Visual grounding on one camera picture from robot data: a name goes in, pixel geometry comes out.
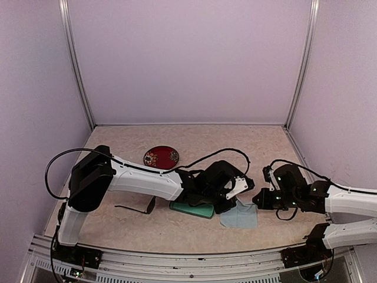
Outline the blue cloth pouch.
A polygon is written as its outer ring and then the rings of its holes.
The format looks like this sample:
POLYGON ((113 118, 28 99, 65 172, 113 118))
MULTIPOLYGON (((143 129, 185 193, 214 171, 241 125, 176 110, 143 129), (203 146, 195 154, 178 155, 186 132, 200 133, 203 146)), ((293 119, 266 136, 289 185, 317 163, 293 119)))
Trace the blue cloth pouch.
POLYGON ((257 206, 236 200, 236 206, 220 214, 220 224, 225 228, 257 228, 257 206))

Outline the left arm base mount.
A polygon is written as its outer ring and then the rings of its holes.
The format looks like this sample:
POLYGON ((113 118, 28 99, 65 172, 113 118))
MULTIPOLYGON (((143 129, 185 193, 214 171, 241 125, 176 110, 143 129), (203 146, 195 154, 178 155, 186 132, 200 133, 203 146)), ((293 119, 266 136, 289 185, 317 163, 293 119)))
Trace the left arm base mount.
POLYGON ((51 248, 52 258, 61 262, 80 266, 82 268, 98 269, 102 251, 83 246, 64 246, 54 242, 51 248))

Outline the blue-grey hard glasses case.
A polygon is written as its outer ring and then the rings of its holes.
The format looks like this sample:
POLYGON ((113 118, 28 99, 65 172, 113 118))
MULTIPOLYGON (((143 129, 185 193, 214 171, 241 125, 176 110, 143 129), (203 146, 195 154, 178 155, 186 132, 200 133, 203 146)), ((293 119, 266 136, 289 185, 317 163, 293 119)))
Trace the blue-grey hard glasses case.
POLYGON ((170 202, 169 208, 173 211, 187 215, 197 216, 200 218, 211 219, 214 215, 214 207, 209 204, 190 206, 186 203, 170 202))

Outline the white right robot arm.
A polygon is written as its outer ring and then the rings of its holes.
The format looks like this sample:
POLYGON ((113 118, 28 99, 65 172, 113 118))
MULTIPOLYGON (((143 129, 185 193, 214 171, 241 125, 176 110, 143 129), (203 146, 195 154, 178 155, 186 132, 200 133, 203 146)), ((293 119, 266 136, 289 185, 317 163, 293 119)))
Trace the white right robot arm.
POLYGON ((305 261, 313 262, 324 250, 343 246, 376 243, 376 191, 343 187, 328 177, 308 183, 302 175, 304 166, 285 161, 283 166, 263 168, 264 179, 270 184, 262 188, 252 201, 260 210, 348 213, 366 217, 364 221, 346 224, 317 224, 301 249, 305 261))

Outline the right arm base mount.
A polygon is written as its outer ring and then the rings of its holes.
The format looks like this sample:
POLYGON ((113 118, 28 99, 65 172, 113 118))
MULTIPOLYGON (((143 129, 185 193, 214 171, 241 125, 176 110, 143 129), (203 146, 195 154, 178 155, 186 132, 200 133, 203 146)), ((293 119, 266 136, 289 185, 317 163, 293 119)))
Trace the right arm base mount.
POLYGON ((323 243, 329 223, 317 224, 306 238, 304 245, 283 249, 280 254, 285 268, 311 264, 331 258, 333 251, 323 243))

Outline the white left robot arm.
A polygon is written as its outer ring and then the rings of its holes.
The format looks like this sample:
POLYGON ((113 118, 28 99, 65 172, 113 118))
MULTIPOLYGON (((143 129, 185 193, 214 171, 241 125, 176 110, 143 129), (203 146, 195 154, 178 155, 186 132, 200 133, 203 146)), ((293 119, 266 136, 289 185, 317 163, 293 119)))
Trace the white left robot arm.
POLYGON ((82 248, 77 245, 81 228, 107 192, 138 193, 193 207, 209 204, 221 214, 235 207, 237 195, 254 187, 246 172, 225 160, 204 170, 192 168, 197 162, 165 170, 123 160, 105 145, 86 152, 72 168, 68 198, 59 217, 58 250, 70 262, 82 257, 82 248))

